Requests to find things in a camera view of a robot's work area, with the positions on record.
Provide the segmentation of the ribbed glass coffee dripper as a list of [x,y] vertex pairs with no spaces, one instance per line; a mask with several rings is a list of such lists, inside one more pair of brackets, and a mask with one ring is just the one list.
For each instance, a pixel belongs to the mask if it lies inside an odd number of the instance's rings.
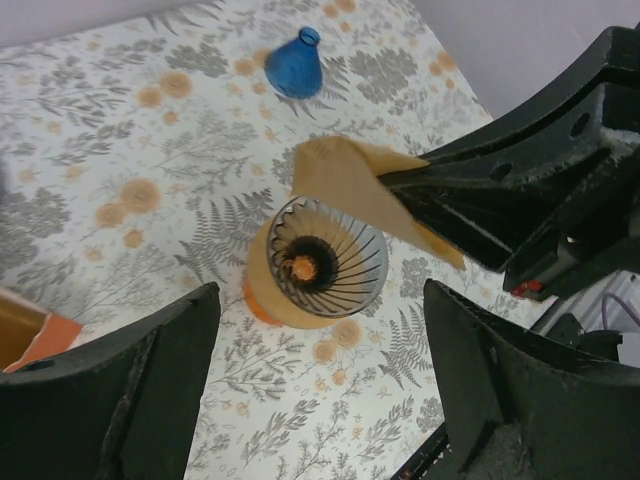
[[358,313],[380,295],[388,272],[381,231],[322,202],[298,196],[274,216],[267,265],[280,291],[325,318]]

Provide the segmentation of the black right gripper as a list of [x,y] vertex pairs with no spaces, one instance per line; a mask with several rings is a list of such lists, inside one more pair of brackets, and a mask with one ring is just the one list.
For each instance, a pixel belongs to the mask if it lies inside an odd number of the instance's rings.
[[381,176],[422,225],[504,272],[515,296],[566,299],[639,270],[639,31],[609,27],[540,92]]

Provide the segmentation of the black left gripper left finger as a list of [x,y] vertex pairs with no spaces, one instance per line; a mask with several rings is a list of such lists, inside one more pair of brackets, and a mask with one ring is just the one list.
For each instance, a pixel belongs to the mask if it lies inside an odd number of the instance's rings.
[[220,316],[210,282],[3,374],[2,478],[183,478]]

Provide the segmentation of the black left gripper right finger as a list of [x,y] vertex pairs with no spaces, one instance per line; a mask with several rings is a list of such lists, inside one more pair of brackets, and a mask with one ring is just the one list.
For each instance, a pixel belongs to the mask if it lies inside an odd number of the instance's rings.
[[424,317],[449,442],[427,478],[638,478],[637,368],[526,330],[435,280]]

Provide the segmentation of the brown paper coffee filter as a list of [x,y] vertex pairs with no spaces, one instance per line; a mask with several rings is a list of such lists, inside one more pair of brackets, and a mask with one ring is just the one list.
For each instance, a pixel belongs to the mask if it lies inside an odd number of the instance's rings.
[[463,254],[419,224],[379,180],[427,164],[382,146],[317,137],[296,146],[292,194],[317,199],[463,270]]

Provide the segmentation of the bamboo ring dripper stand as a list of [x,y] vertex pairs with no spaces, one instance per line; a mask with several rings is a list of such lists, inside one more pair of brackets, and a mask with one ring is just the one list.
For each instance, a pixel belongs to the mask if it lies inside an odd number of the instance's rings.
[[250,288],[261,307],[274,319],[288,326],[300,330],[315,330],[327,328],[343,318],[325,318],[310,314],[297,307],[276,285],[270,272],[267,258],[268,226],[264,224],[248,251],[248,261],[245,277],[248,278]]

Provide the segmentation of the orange coffee filter box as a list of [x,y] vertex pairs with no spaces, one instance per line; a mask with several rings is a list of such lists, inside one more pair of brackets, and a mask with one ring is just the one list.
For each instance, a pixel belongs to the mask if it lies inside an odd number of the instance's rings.
[[5,288],[1,289],[0,328],[2,373],[67,351],[82,331],[80,323]]

